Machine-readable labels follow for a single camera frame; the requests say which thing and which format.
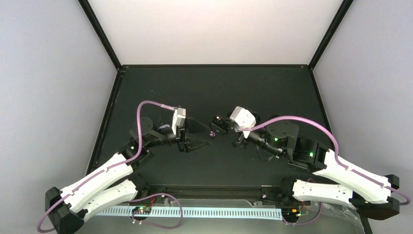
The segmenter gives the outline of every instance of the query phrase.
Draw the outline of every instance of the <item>gray wall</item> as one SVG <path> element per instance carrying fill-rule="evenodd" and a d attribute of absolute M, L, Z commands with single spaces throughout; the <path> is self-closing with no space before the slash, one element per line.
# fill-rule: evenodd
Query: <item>gray wall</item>
<path fill-rule="evenodd" d="M 89 2 L 122 64 L 306 64 L 342 0 Z"/>
<path fill-rule="evenodd" d="M 36 233 L 44 193 L 86 172 L 116 70 L 77 1 L 0 5 L 0 233 Z"/>
<path fill-rule="evenodd" d="M 413 196 L 413 1 L 354 1 L 315 76 L 342 156 L 398 175 Z M 411 233 L 412 218 L 413 205 L 401 207 L 372 229 Z"/>

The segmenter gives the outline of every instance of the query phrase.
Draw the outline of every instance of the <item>white ceiling panel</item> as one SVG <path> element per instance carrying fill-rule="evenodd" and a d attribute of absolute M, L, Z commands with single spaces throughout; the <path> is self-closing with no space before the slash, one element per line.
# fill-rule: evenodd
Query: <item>white ceiling panel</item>
<path fill-rule="evenodd" d="M 341 0 L 89 0 L 122 64 L 308 64 Z"/>

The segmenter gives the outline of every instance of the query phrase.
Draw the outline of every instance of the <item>black metal frame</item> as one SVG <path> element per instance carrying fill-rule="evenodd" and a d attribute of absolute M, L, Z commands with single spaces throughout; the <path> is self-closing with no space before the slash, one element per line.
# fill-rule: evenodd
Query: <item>black metal frame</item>
<path fill-rule="evenodd" d="M 333 18 L 333 21 L 331 21 L 331 24 L 327 29 L 327 32 L 324 34 L 324 37 L 321 40 L 319 47 L 317 48 L 316 52 L 313 55 L 313 58 L 308 64 L 308 66 L 310 67 L 310 70 L 314 70 L 314 68 L 316 67 L 317 62 L 320 60 L 331 38 L 333 38 L 334 33 L 336 32 L 338 26 L 340 25 L 341 21 L 346 15 L 347 10 L 350 8 L 352 2 L 353 0 L 344 0 L 341 3 L 336 15 Z"/>
<path fill-rule="evenodd" d="M 116 78 L 113 84 L 113 88 L 111 91 L 111 95 L 109 98 L 109 102 L 108 105 L 106 106 L 106 111 L 105 114 L 103 116 L 103 120 L 102 120 L 102 124 L 100 126 L 99 129 L 99 133 L 96 139 L 96 144 L 94 146 L 93 152 L 92 152 L 92 157 L 90 160 L 90 163 L 88 165 L 88 172 L 90 171 L 90 169 L 92 168 L 92 166 L 95 164 L 95 162 L 97 162 L 97 158 L 100 154 L 100 150 L 102 148 L 102 144 L 103 144 L 103 139 L 105 138 L 106 135 L 106 130 L 107 130 L 107 126 L 112 114 L 112 110 L 116 101 L 116 97 L 118 95 L 119 92 L 119 88 L 120 88 L 120 84 L 122 83 L 122 79 L 123 79 L 123 73 L 125 72 L 124 68 L 126 67 L 126 65 L 121 65 L 119 59 L 116 56 L 115 51 L 113 50 L 108 38 L 106 37 L 106 34 L 103 31 L 102 26 L 100 25 L 96 15 L 93 12 L 93 9 L 91 7 L 91 5 L 89 4 L 88 0 L 78 0 L 80 5 L 82 6 L 85 14 L 87 15 L 92 27 L 94 28 L 94 30 L 96 31 L 97 36 L 99 37 L 100 41 L 102 42 L 102 45 L 104 46 L 106 52 L 108 53 L 110 59 L 112 60 L 113 65 L 115 66 L 115 68 L 117 69 L 117 74 L 116 74 Z M 322 100 L 321 100 L 321 96 L 319 93 L 319 89 L 313 74 L 313 70 L 317 64 L 317 62 L 319 61 L 319 59 L 321 58 L 323 52 L 325 51 L 325 49 L 327 48 L 328 43 L 330 42 L 331 38 L 334 35 L 334 32 L 337 30 L 338 26 L 340 25 L 342 19 L 344 18 L 345 14 L 347 13 L 348 9 L 351 6 L 351 3 L 353 2 L 353 0 L 343 0 L 343 2 L 340 5 L 340 8 L 338 9 L 338 11 L 336 12 L 336 15 L 333 18 L 333 21 L 331 22 L 330 26 L 327 29 L 327 32 L 325 33 L 323 39 L 321 40 L 316 52 L 314 53 L 310 63 L 308 65 L 302 65 L 302 66 L 308 66 L 310 75 L 313 79 L 313 83 L 314 83 L 314 88 L 316 89 L 317 92 L 317 96 L 320 102 L 320 105 L 322 107 L 322 112 L 324 115 L 324 119 L 325 122 L 327 123 L 327 127 L 328 130 L 331 130 L 329 122 L 328 122 L 328 118 L 327 118 L 327 114 L 325 112 Z M 159 67 L 165 67 L 165 66 L 169 66 L 169 65 L 158 65 Z M 298 64 L 291 64 L 291 65 L 281 65 L 281 66 L 300 66 Z M 363 225 L 364 231 L 366 234 L 372 234 L 372 230 L 369 224 L 369 221 L 367 218 L 365 217 L 360 217 L 361 218 L 361 223 Z"/>
<path fill-rule="evenodd" d="M 99 21 L 97 20 L 96 15 L 93 12 L 92 7 L 89 4 L 88 0 L 79 0 L 80 5 L 83 8 L 86 16 L 88 17 L 93 29 L 95 30 L 97 36 L 99 37 L 100 41 L 102 42 L 103 47 L 105 47 L 106 52 L 108 53 L 109 57 L 111 58 L 115 68 L 117 70 L 120 69 L 122 66 L 120 61 L 117 59 L 115 51 L 113 50 L 108 38 L 106 37 L 105 32 L 103 31 L 102 26 L 100 25 Z"/>

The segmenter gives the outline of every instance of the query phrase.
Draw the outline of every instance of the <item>black table surface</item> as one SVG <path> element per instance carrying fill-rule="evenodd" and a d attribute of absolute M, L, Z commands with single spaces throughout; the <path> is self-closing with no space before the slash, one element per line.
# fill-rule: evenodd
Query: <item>black table surface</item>
<path fill-rule="evenodd" d="M 117 94 L 96 166 L 105 163 L 130 138 L 136 108 L 144 100 L 186 108 L 187 117 L 208 125 L 214 115 L 226 116 L 236 106 L 260 115 L 295 115 L 326 126 L 316 88 L 306 66 L 129 66 Z M 171 124 L 172 112 L 152 105 L 141 116 L 155 125 Z M 331 143 L 321 131 L 304 123 L 300 136 Z M 232 142 L 237 134 L 209 137 L 212 145 L 180 153 L 176 145 L 151 149 L 155 154 L 140 169 L 149 184 L 202 186 L 277 186 L 282 178 L 315 177 L 286 166 L 285 160 L 262 162 L 255 147 L 243 150 Z M 318 178 L 318 182 L 327 181 Z"/>

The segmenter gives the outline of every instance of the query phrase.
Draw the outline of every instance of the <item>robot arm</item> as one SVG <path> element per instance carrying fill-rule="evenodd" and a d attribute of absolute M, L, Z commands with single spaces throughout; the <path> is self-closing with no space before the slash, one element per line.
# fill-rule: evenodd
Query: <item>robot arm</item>
<path fill-rule="evenodd" d="M 143 117 L 141 119 L 141 144 L 139 144 L 136 127 L 134 127 L 130 131 L 130 141 L 105 164 L 72 185 L 61 190 L 56 187 L 48 190 L 46 210 L 55 205 L 57 201 L 64 199 L 60 205 L 48 213 L 57 233 L 74 233 L 85 221 L 100 211 L 121 202 L 133 200 L 137 196 L 145 197 L 148 185 L 139 174 L 133 172 L 153 156 L 149 148 L 176 144 L 180 152 L 191 152 L 209 146 L 210 142 L 191 134 L 209 132 L 209 128 L 193 118 L 186 118 L 185 114 L 185 109 L 177 108 L 174 111 L 172 127 L 163 125 L 159 128 L 154 126 L 151 119 Z M 136 158 L 140 146 L 142 146 L 142 151 Z M 116 185 L 117 181 L 125 177 L 127 177 L 126 180 Z"/>
<path fill-rule="evenodd" d="M 342 167 L 337 163 L 333 150 L 299 137 L 298 125 L 289 120 L 274 121 L 268 123 L 265 128 L 256 127 L 256 130 L 252 131 L 255 125 L 253 118 L 256 118 L 256 114 L 237 107 L 229 119 L 214 119 L 215 125 L 218 126 L 216 129 L 220 131 L 234 129 L 236 132 L 242 132 L 237 140 L 242 148 L 248 143 L 253 143 L 276 158 L 288 159 L 287 165 L 296 170 L 322 176 L 339 184 L 316 184 L 296 180 L 289 190 L 291 198 L 298 201 L 313 200 L 340 204 L 356 208 L 358 213 L 379 220 L 398 214 L 399 201 L 391 198 L 392 191 L 386 188 L 398 189 L 398 177 L 375 175 L 338 157 L 339 162 L 347 165 L 348 169 Z"/>

